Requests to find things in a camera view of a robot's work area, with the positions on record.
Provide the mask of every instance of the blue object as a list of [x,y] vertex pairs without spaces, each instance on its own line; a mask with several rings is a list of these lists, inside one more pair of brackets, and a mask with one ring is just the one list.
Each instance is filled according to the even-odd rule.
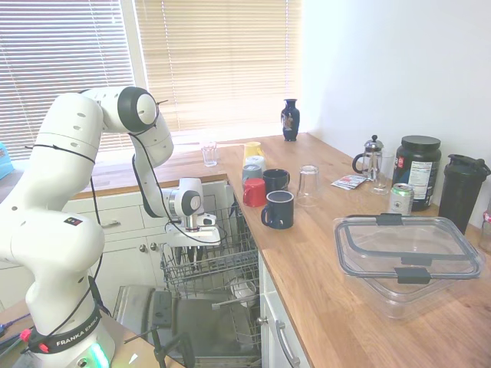
[[7,147],[0,143],[0,179],[14,171],[14,166],[8,156]]

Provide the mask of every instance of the shaker bottle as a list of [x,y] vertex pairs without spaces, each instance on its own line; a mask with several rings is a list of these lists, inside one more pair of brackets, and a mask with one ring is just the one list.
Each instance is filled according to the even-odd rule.
[[462,155],[449,157],[438,216],[451,220],[465,234],[481,185],[491,170],[483,159]]

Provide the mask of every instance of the white wall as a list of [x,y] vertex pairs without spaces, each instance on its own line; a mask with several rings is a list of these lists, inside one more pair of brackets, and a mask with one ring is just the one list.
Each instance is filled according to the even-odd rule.
[[[490,0],[304,0],[302,124],[354,156],[377,134],[442,141],[491,166]],[[488,179],[471,222],[480,225]]]

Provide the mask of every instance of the protein powder tub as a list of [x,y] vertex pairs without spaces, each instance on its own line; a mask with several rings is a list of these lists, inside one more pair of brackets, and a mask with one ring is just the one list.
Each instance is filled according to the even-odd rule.
[[442,153],[440,140],[431,136],[405,136],[397,149],[392,186],[405,182],[413,186],[413,211],[430,206]]

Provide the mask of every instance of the blue vase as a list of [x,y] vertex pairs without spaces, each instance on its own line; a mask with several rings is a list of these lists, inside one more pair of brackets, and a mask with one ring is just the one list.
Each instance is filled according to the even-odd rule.
[[282,111],[283,136],[287,142],[297,140],[298,125],[300,125],[300,111],[295,107],[296,99],[285,100]]

